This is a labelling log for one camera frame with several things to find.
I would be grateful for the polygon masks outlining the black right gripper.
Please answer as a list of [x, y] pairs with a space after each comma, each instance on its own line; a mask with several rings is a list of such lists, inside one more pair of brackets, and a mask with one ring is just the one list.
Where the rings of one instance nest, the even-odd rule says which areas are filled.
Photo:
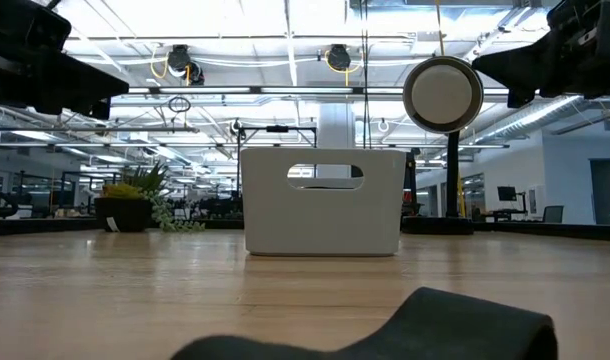
[[508, 89], [508, 106], [518, 108], [535, 96], [610, 96], [610, 29], [593, 29], [555, 47], [552, 32], [535, 43], [483, 55], [472, 67]]

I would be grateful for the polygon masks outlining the light grey plastic bin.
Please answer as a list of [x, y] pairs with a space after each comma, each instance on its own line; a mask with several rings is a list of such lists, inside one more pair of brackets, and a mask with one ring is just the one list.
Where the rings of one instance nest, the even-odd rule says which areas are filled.
[[[392, 256], [406, 156], [396, 150], [249, 148], [240, 154], [245, 246], [253, 255]], [[291, 178], [300, 164], [357, 167], [358, 178]]]

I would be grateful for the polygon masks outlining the potted succulent plant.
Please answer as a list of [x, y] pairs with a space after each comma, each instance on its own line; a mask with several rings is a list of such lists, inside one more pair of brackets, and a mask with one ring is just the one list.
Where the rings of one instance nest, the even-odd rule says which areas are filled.
[[151, 169], [124, 168], [120, 181], [103, 186], [94, 200], [97, 220], [107, 232], [140, 233], [153, 225], [163, 232], [202, 232], [203, 223], [177, 219], [163, 198], [168, 168], [157, 162]]

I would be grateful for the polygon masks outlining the black desk lamp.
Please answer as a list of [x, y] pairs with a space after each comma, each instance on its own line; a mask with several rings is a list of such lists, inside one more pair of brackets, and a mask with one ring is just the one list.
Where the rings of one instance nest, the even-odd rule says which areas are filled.
[[484, 100], [480, 77], [466, 61], [452, 56], [430, 58], [409, 73], [402, 100], [420, 128], [447, 136], [446, 210], [443, 217], [405, 216], [401, 231], [414, 235], [471, 235], [472, 222], [459, 215], [460, 131], [479, 114]]

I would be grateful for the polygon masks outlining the black aluminium table frame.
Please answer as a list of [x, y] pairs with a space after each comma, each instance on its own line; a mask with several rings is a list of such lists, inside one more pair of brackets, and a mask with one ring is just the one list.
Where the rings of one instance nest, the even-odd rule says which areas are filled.
[[[0, 236], [64, 232], [101, 229], [92, 218], [74, 219], [19, 219], [0, 220]], [[586, 240], [610, 241], [610, 225], [579, 225], [543, 223], [534, 221], [516, 222], [462, 222], [455, 226], [438, 218], [420, 217], [404, 221], [401, 230], [409, 234], [466, 235], [474, 232], [507, 232], [538, 236], [568, 237]]]

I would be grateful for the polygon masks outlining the black distant station frame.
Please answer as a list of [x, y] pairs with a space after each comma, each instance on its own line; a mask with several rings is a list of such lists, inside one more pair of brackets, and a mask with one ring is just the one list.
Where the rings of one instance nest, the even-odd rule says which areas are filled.
[[[295, 143], [274, 142], [274, 143], [252, 143], [251, 139], [258, 133], [285, 134], [295, 132], [300, 136], [300, 140]], [[318, 147], [318, 130], [316, 127], [287, 126], [287, 125], [268, 125], [268, 126], [242, 126], [240, 125], [236, 133], [236, 148], [243, 147], [304, 147], [308, 145], [312, 148]]]

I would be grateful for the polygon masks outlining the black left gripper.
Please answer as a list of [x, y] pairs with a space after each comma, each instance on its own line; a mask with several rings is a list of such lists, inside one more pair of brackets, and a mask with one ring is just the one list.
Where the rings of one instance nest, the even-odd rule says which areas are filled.
[[110, 98], [126, 94], [129, 84], [69, 55], [65, 35], [62, 54], [12, 61], [0, 55], [0, 105], [32, 107], [58, 115], [63, 110], [107, 119]]

